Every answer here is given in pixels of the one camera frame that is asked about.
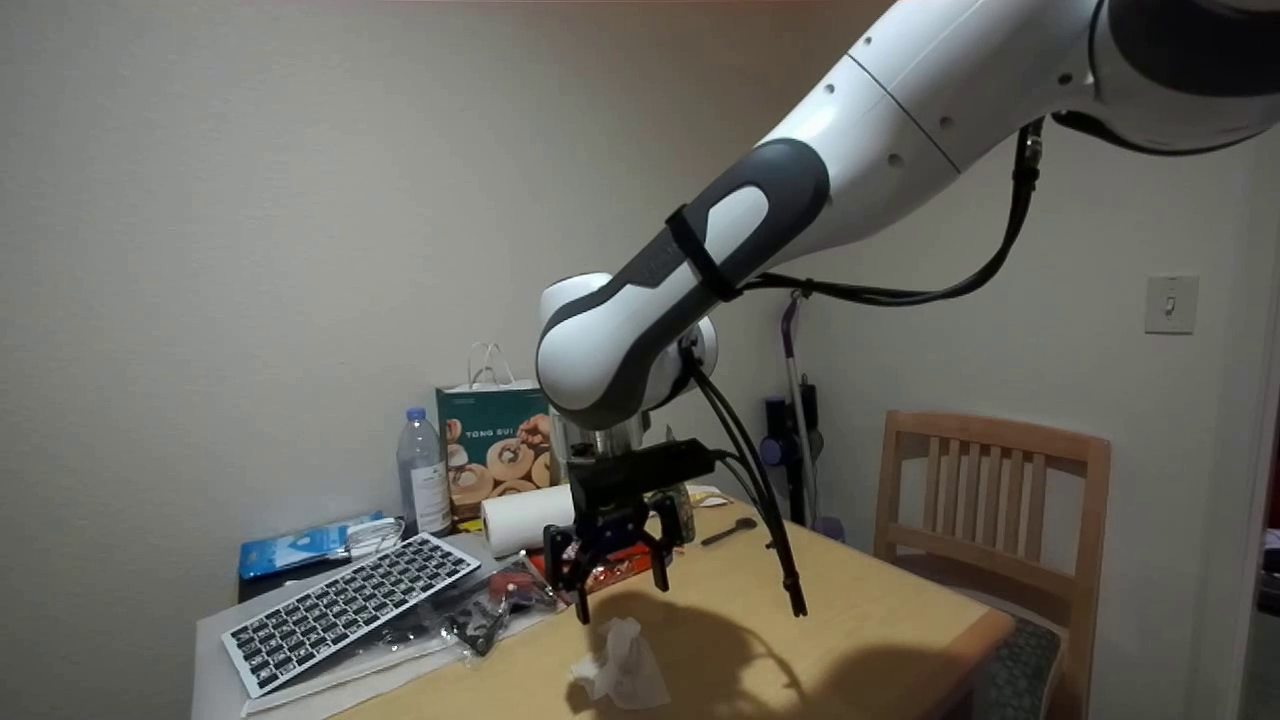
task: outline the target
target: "keyboard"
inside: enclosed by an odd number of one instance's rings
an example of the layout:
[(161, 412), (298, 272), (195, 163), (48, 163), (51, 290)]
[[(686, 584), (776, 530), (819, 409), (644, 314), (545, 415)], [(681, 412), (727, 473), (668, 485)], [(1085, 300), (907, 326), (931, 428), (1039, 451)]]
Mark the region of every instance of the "keyboard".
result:
[(413, 536), (227, 626), (224, 649), (245, 692), (267, 694), (475, 567), (475, 554)]

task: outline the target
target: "white robotic arm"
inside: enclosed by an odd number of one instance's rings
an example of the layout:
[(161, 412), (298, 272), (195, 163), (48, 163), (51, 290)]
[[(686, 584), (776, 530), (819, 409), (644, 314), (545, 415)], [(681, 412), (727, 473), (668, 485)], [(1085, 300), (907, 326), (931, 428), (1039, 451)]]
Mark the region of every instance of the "white robotic arm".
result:
[(538, 375), (617, 428), (711, 361), (704, 312), (758, 272), (866, 239), (1036, 116), (1207, 151), (1280, 116), (1280, 0), (900, 0), (617, 277), (549, 286)]

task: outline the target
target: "wooden chair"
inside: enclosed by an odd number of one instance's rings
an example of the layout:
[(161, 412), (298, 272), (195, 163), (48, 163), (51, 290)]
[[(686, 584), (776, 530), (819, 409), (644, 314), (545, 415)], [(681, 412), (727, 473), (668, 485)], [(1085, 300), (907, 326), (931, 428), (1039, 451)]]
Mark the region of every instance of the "wooden chair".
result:
[(1110, 467), (1112, 445), (1085, 432), (961, 412), (886, 420), (875, 554), (1048, 618), (1063, 644), (1052, 720), (1089, 710)]

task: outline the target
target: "bottle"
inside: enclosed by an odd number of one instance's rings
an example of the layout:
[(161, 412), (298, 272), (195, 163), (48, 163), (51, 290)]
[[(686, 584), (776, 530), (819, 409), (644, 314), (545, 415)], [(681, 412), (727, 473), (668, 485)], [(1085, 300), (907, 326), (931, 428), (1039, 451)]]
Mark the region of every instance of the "bottle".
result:
[(423, 409), (403, 412), (401, 432), (401, 502), (416, 530), (443, 530), (448, 526), (448, 488), (443, 488), (443, 460), (441, 436)]

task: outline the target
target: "white wall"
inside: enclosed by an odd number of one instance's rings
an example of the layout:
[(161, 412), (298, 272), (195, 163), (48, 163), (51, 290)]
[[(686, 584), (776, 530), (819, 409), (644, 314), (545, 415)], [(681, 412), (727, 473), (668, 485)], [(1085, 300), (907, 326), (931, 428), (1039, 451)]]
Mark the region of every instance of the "white wall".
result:
[[(1004, 142), (907, 224), (795, 272), (961, 281), (1004, 231), (1007, 161)], [(903, 312), (813, 300), (801, 319), (829, 409), (826, 494), (858, 544), (872, 530), (886, 409), (1001, 412), (1117, 445), (1093, 692), (1103, 720), (1233, 716), (1278, 409), (1278, 176), (1278, 131), (1148, 161), (1052, 128), (1032, 220), (990, 290)], [(1199, 277), (1197, 335), (1140, 326), (1143, 281), (1168, 272)]]
[(184, 716), (238, 544), (391, 502), (403, 403), (490, 340), (530, 372), (538, 290), (642, 247), (808, 42), (781, 6), (6, 0), (0, 716)]

